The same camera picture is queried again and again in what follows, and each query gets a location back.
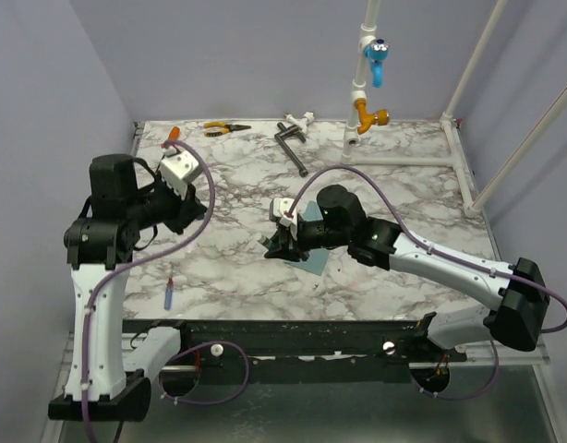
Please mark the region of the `teal paper envelope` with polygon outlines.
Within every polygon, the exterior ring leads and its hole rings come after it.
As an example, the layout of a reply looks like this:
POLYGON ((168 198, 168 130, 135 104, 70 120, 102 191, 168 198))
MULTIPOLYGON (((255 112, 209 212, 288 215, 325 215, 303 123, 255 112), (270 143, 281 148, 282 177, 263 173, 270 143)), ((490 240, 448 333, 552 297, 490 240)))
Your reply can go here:
MULTIPOLYGON (((302 217, 307 222, 322 221, 322 215, 316 201, 309 201, 305 211, 302 213, 302 217)), ((309 257, 306 261, 285 261, 285 264, 289 267, 300 269, 310 274, 320 276, 325 269, 325 266, 329 260, 329 256, 330 252, 327 249, 314 249, 310 251, 309 257)))

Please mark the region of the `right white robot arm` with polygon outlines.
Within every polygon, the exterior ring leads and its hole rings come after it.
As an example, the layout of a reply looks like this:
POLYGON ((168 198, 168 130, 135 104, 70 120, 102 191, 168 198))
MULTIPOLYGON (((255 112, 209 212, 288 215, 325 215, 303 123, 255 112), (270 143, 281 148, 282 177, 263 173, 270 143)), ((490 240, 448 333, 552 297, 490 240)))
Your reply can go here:
POLYGON ((321 217, 307 221, 290 198, 274 198, 270 219, 275 234, 267 258, 302 262, 317 249, 343 247, 361 265, 409 273, 451 288, 477 305, 423 317, 413 339, 415 355, 426 362, 446 350, 494 340, 511 349, 536 349, 549 296, 538 265, 526 258, 514 264, 486 260, 435 245, 400 224, 368 216, 357 195, 326 186, 317 195, 321 217))

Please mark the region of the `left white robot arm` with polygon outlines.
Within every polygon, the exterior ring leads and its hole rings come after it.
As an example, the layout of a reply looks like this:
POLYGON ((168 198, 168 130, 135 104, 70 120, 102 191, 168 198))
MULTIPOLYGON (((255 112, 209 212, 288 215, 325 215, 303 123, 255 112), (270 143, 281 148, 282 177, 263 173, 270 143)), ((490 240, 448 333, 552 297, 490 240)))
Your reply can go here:
POLYGON ((203 169, 191 154, 162 159, 144 187, 137 183, 136 165, 148 164, 128 154, 93 159, 90 196, 64 236, 75 329, 68 380, 48 405, 52 420, 140 422, 164 365, 181 365, 192 355, 185 327, 159 324, 130 355, 123 351, 128 266, 139 251, 141 231, 164 225, 182 234, 207 211, 193 185, 203 169))

